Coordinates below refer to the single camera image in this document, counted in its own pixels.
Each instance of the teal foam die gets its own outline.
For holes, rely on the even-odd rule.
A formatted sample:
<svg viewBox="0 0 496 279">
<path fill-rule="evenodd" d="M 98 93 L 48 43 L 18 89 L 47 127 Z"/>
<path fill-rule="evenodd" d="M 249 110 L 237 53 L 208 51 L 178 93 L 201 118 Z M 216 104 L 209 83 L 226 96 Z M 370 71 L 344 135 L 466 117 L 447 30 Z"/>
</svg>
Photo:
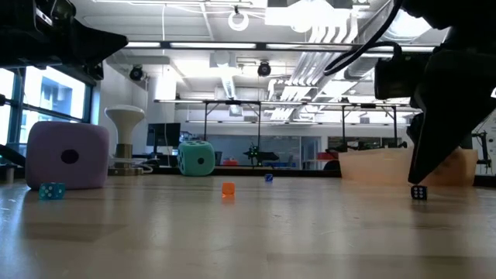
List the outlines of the teal foam die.
<svg viewBox="0 0 496 279">
<path fill-rule="evenodd" d="M 177 165 L 183 175 L 205 176 L 215 168 L 213 146 L 205 141 L 188 141 L 179 145 Z"/>
</svg>

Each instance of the orange die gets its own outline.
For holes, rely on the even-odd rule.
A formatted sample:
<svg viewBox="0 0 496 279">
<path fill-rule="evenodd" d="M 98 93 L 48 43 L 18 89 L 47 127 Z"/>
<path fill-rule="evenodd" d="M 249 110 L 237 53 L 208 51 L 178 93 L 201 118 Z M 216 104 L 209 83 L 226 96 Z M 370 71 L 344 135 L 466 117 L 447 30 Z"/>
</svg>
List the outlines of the orange die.
<svg viewBox="0 0 496 279">
<path fill-rule="evenodd" d="M 236 185 L 234 182 L 224 182 L 222 183 L 222 196 L 233 196 L 236 192 Z"/>
</svg>

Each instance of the computer monitor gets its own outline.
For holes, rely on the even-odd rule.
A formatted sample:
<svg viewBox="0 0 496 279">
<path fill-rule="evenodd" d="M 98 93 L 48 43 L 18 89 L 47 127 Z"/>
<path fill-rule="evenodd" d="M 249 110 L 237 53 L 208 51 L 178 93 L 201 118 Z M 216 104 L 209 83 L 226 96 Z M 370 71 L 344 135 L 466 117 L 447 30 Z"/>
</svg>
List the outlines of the computer monitor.
<svg viewBox="0 0 496 279">
<path fill-rule="evenodd" d="M 180 133 L 180 123 L 149 124 L 146 145 L 153 146 L 153 153 L 157 153 L 158 146 L 179 146 Z"/>
</svg>

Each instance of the large foam die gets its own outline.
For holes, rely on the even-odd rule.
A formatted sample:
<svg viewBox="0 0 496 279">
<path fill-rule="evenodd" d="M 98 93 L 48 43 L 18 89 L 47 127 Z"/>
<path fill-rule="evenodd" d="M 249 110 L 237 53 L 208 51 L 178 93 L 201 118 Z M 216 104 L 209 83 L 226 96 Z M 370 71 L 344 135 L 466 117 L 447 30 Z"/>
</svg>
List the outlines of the large foam die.
<svg viewBox="0 0 496 279">
<path fill-rule="evenodd" d="M 101 188 L 109 168 L 109 131 L 101 126 L 37 122 L 29 132 L 26 182 L 65 183 L 66 189 Z"/>
<path fill-rule="evenodd" d="M 213 146 L 205 141 L 188 141 L 179 145 L 177 165 L 183 175 L 205 176 L 215 168 Z"/>
</svg>

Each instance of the small dark blue die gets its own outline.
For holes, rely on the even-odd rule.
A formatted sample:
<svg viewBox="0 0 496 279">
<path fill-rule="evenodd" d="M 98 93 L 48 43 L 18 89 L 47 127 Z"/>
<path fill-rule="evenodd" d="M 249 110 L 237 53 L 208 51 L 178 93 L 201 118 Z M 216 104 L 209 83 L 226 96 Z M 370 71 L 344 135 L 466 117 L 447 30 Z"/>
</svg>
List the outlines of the small dark blue die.
<svg viewBox="0 0 496 279">
<path fill-rule="evenodd" d="M 427 187 L 415 185 L 410 188 L 412 198 L 415 200 L 426 200 L 427 199 Z"/>
<path fill-rule="evenodd" d="M 64 198 L 65 183 L 43 183 L 38 191 L 38 197 L 42 200 L 57 200 Z"/>
<path fill-rule="evenodd" d="M 265 174 L 265 182 L 272 182 L 274 180 L 274 176 L 272 174 Z"/>
</svg>

